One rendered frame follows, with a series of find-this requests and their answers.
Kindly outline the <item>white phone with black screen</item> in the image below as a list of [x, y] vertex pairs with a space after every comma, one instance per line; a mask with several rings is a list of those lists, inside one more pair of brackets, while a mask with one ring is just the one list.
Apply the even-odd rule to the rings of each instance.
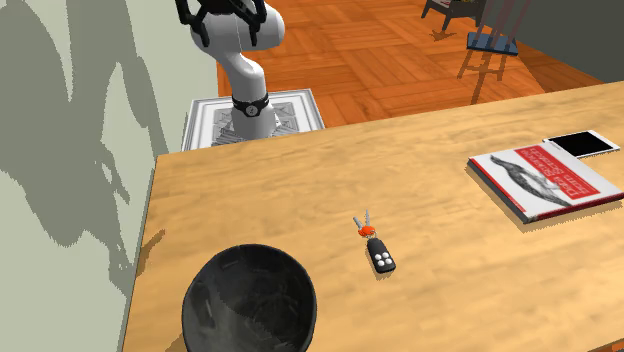
[[594, 130], [585, 130], [565, 135], [545, 138], [576, 158], [619, 151], [620, 147]]

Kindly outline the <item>black bowl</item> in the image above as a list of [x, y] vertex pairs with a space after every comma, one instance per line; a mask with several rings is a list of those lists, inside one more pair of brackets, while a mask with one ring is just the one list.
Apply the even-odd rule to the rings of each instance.
[[286, 252], [242, 244], [213, 256], [182, 304], [187, 352], [306, 352], [317, 318], [314, 285]]

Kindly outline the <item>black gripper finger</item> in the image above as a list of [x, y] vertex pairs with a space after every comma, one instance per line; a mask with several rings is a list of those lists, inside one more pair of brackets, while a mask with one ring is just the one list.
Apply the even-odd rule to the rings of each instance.
[[181, 24], [189, 25], [192, 31], [199, 35], [204, 47], [210, 45], [208, 32], [203, 24], [205, 16], [209, 13], [209, 7], [201, 2], [201, 6], [196, 14], [190, 12], [188, 0], [175, 0], [178, 18]]
[[258, 33], [267, 19], [264, 0], [222, 0], [222, 2], [226, 12], [235, 16], [234, 22], [239, 38], [241, 38], [241, 26], [238, 22], [242, 21], [247, 26], [251, 47], [256, 48]]

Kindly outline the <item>dark chair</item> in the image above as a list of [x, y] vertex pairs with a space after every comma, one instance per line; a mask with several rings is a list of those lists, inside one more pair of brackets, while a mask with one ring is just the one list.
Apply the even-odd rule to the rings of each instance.
[[454, 18], [473, 18], [475, 26], [478, 27], [481, 24], [486, 3], [487, 0], [426, 0], [421, 18], [424, 19], [433, 9], [445, 16], [442, 32], [447, 30], [450, 21]]

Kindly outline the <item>black key fob with keys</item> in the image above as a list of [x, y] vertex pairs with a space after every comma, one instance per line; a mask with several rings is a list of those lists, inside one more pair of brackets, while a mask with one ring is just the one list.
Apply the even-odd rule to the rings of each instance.
[[367, 252], [374, 270], [378, 274], [393, 272], [396, 269], [396, 262], [384, 242], [378, 237], [376, 228], [371, 225], [369, 211], [365, 211], [364, 222], [357, 217], [354, 217], [353, 221], [357, 226], [359, 236], [366, 239]]

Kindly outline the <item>white and red book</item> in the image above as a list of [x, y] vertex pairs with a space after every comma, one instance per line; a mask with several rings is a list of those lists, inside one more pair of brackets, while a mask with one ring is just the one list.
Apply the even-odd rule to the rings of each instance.
[[467, 165], [524, 224], [624, 199], [624, 191], [552, 142], [473, 156]]

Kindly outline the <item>light wooden table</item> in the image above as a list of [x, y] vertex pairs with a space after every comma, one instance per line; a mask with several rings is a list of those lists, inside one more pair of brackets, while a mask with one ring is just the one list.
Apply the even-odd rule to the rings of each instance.
[[[156, 164], [123, 352], [183, 352], [181, 304], [239, 243], [313, 280], [310, 352], [586, 352], [624, 337], [624, 206], [525, 225], [469, 157], [593, 129], [624, 188], [624, 81], [172, 153]], [[378, 274], [353, 218], [396, 262]]]

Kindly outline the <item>patterned white grey robot stand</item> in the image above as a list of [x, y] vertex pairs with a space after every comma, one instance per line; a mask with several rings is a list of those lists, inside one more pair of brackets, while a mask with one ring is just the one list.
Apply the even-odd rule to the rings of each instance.
[[[274, 136], [324, 129], [325, 125], [310, 89], [269, 94], [278, 119]], [[234, 133], [230, 97], [193, 100], [187, 115], [181, 150], [189, 151], [242, 142]]]

